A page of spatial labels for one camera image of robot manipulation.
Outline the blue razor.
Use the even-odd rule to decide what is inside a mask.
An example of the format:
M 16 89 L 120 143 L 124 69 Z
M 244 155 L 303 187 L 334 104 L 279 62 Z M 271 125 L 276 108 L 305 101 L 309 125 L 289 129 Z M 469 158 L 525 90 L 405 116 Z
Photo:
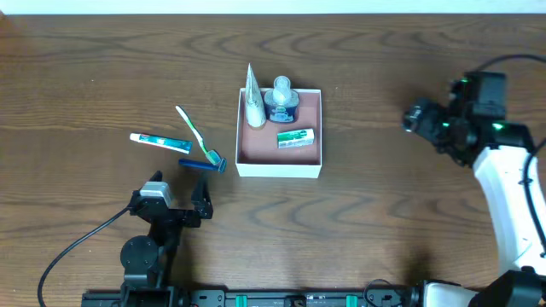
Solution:
M 207 162 L 195 161 L 190 159 L 180 159 L 178 161 L 178 164 L 187 166 L 187 167 L 202 169 L 206 171 L 217 171 L 219 173 L 224 173 L 226 165 L 227 165 L 227 160 L 221 159 L 217 165 L 214 165 L 212 163 L 207 163 Z

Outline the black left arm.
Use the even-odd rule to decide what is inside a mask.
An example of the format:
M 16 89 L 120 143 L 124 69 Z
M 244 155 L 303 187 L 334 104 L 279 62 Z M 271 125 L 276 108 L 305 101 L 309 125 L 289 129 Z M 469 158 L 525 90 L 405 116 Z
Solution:
M 150 224 L 146 235 L 129 239 L 121 249 L 124 284 L 132 288 L 159 288 L 166 284 L 172 260 L 184 228 L 199 228 L 212 218 L 213 207 L 205 176 L 200 176 L 191 194 L 191 209 L 177 209 L 169 184 L 157 171 L 133 192 L 129 213 Z

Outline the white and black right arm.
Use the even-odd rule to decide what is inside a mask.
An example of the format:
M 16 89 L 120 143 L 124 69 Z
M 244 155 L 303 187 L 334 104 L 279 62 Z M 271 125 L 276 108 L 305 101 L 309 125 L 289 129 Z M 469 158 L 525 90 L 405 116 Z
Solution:
M 443 106 L 420 98 L 403 116 L 403 128 L 468 166 L 487 201 L 498 251 L 499 276 L 473 291 L 426 281 L 414 306 L 542 306 L 545 304 L 545 199 L 537 153 L 526 125 L 506 120 L 507 78 L 471 71 L 450 88 Z

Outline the small toothpaste tube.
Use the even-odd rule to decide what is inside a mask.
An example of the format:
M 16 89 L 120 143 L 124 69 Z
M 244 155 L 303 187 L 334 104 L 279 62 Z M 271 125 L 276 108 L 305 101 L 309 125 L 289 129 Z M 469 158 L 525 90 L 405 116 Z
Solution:
M 130 133 L 130 140 L 159 148 L 169 149 L 183 154 L 189 154 L 193 146 L 193 143 L 190 141 L 141 133 Z

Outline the green white soap packet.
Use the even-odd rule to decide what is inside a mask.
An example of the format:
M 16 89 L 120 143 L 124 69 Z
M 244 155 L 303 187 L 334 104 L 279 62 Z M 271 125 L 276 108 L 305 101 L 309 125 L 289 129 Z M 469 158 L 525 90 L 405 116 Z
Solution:
M 296 148 L 312 145 L 315 141 L 313 129 L 285 131 L 277 134 L 278 148 Z

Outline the white squeeze tube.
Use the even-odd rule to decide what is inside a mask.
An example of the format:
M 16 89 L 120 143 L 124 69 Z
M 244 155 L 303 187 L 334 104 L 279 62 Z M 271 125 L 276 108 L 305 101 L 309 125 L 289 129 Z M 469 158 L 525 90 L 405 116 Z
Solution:
M 245 114 L 247 124 L 253 130 L 261 130 L 264 128 L 266 122 L 264 100 L 251 64 L 248 64 L 247 68 Z

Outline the green white toothbrush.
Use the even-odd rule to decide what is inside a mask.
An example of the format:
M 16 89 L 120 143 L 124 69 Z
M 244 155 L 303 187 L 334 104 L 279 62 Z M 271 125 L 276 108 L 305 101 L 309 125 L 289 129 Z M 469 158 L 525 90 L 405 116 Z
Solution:
M 188 116 L 188 114 L 185 112 L 185 110 L 181 107 L 176 105 L 175 109 L 177 110 L 180 117 L 184 120 L 184 122 L 187 124 L 187 126 L 191 129 L 193 132 L 201 151 L 204 153 L 208 161 L 213 165 L 220 165 L 222 158 L 220 155 L 213 149 L 209 150 L 206 147 L 205 141 L 201 135 L 201 133 L 197 130 L 193 122 L 191 121 L 191 118 Z

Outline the clear bottle blue label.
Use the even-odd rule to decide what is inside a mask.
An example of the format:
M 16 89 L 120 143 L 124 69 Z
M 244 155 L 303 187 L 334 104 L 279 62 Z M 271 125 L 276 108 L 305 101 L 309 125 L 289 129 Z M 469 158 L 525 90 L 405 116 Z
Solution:
M 264 95 L 266 118 L 278 124 L 291 124 L 297 120 L 299 95 L 291 88 L 291 81 L 286 76 L 278 76 L 273 88 Z

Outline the white box pink inside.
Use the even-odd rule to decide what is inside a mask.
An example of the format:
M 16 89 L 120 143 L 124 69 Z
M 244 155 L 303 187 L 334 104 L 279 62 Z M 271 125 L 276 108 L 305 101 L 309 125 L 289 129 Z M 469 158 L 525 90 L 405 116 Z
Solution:
M 246 120 L 245 90 L 240 89 L 235 141 L 235 166 L 240 177 L 317 178 L 322 169 L 322 92 L 297 89 L 299 117 L 292 124 L 268 121 L 260 130 Z M 291 130 L 312 129 L 311 145 L 279 148 L 277 135 Z

